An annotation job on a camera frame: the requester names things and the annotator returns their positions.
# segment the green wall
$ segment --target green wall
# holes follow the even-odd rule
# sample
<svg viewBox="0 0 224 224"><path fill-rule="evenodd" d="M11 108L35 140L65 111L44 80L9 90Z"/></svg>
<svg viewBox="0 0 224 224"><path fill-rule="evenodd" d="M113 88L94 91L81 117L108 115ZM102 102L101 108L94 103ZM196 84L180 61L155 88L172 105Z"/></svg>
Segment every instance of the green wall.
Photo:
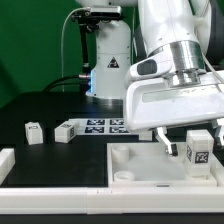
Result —
<svg viewBox="0 0 224 224"><path fill-rule="evenodd" d="M0 1L0 107L24 92L41 91L61 77L61 30L75 0ZM125 9L131 24L133 9ZM95 64L95 36L88 35L89 58ZM65 33L65 75L82 69L78 25ZM67 90L77 91L78 87Z"/></svg>

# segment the black panel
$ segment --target black panel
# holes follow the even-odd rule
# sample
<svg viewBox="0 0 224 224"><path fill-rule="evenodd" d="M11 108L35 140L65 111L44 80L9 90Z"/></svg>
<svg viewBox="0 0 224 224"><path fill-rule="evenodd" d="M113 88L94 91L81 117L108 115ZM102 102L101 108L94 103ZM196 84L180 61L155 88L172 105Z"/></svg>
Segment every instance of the black panel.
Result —
<svg viewBox="0 0 224 224"><path fill-rule="evenodd" d="M211 34L206 57L212 65L224 59L224 16L217 0L210 0L212 7Z"/></svg>
<svg viewBox="0 0 224 224"><path fill-rule="evenodd" d="M157 64L154 60L149 59L138 65L137 72L139 75L155 74L157 72Z"/></svg>

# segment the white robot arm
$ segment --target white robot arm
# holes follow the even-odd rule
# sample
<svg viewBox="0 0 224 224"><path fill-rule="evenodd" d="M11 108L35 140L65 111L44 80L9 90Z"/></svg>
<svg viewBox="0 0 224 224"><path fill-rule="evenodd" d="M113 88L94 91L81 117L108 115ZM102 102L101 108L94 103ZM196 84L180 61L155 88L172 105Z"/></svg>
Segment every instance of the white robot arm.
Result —
<svg viewBox="0 0 224 224"><path fill-rule="evenodd" d="M197 9L204 7L202 2L194 3ZM206 73L195 35L195 24L199 26L202 18L195 19L188 1L139 0L138 8L147 59L132 65L126 75L124 118L130 132L155 129L172 156L175 150L164 135L166 128L222 118L224 86L222 79ZM208 22L209 13L202 14ZM204 53L209 22L206 29L201 40Z"/></svg>

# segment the small white block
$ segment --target small white block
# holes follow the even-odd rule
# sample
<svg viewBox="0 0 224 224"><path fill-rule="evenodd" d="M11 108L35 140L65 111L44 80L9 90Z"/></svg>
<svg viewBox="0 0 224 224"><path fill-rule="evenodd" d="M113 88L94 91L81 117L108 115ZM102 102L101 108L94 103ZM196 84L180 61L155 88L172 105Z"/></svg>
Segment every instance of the small white block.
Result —
<svg viewBox="0 0 224 224"><path fill-rule="evenodd" d="M2 184L14 165L14 149L2 149L0 152L0 184Z"/></svg>
<svg viewBox="0 0 224 224"><path fill-rule="evenodd" d="M43 131L38 122L29 122L25 124L26 138L29 145L43 143Z"/></svg>
<svg viewBox="0 0 224 224"><path fill-rule="evenodd" d="M187 132L185 168L190 176L210 174L214 139L207 130Z"/></svg>
<svg viewBox="0 0 224 224"><path fill-rule="evenodd" d="M54 129L55 142L68 143L77 133L79 122L76 120L65 121L59 127Z"/></svg>
<svg viewBox="0 0 224 224"><path fill-rule="evenodd" d="M152 141L152 131L145 131L139 133L140 141Z"/></svg>

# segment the white plastic part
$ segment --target white plastic part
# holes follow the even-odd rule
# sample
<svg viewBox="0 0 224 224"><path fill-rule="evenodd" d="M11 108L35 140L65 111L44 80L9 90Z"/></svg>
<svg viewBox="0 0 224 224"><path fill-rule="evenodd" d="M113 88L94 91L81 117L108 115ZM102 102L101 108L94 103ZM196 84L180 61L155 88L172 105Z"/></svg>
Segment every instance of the white plastic part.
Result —
<svg viewBox="0 0 224 224"><path fill-rule="evenodd" d="M15 165L14 149L2 149L0 152L0 185Z"/></svg>
<svg viewBox="0 0 224 224"><path fill-rule="evenodd" d="M26 138L29 145L43 143L43 131L38 122L25 124Z"/></svg>
<svg viewBox="0 0 224 224"><path fill-rule="evenodd" d="M129 86L124 102L127 129L136 132L222 118L223 92L212 73L201 76L200 85L178 89L168 88L162 78L137 81Z"/></svg>
<svg viewBox="0 0 224 224"><path fill-rule="evenodd" d="M214 139L207 130L187 132L184 164L190 176L200 177L210 174L213 145Z"/></svg>
<svg viewBox="0 0 224 224"><path fill-rule="evenodd" d="M152 141L152 131L139 132L140 141Z"/></svg>
<svg viewBox="0 0 224 224"><path fill-rule="evenodd" d="M139 0L138 8L147 55L173 42L198 42L194 33L194 17L188 1Z"/></svg>
<svg viewBox="0 0 224 224"><path fill-rule="evenodd" d="M68 143L76 136L78 127L78 121L65 121L60 126L54 129L55 142Z"/></svg>
<svg viewBox="0 0 224 224"><path fill-rule="evenodd" d="M157 72L153 74L139 75L138 65L148 60L153 60L156 62ZM172 69L172 66L173 64L171 61L171 56L168 55L167 52L160 52L150 58L147 58L146 60L143 60L139 63L132 65L125 76L125 87L128 88L130 84L138 80L153 79L153 78L161 77L162 75L167 74Z"/></svg>
<svg viewBox="0 0 224 224"><path fill-rule="evenodd" d="M112 149L112 160L115 163L126 163L129 160L129 148L126 145L117 145Z"/></svg>
<svg viewBox="0 0 224 224"><path fill-rule="evenodd" d="M179 155L170 158L159 143L122 143L130 149L130 159L124 163L115 163L112 160L112 150L114 147L119 147L120 144L108 144L109 187L113 189L138 187L140 191L142 187L216 187L217 181L213 173L206 175L206 178L203 175L193 177L188 174L185 168L186 144L176 144ZM218 161L212 152L210 159ZM122 179L131 179L131 176L135 177L134 180L121 181Z"/></svg>
<svg viewBox="0 0 224 224"><path fill-rule="evenodd" d="M132 172L129 171L118 171L114 174L114 181L115 182L129 182L134 181L135 175Z"/></svg>
<svg viewBox="0 0 224 224"><path fill-rule="evenodd" d="M99 23L96 31L97 64L91 73L87 96L123 100L124 78L131 66L131 31L123 21Z"/></svg>

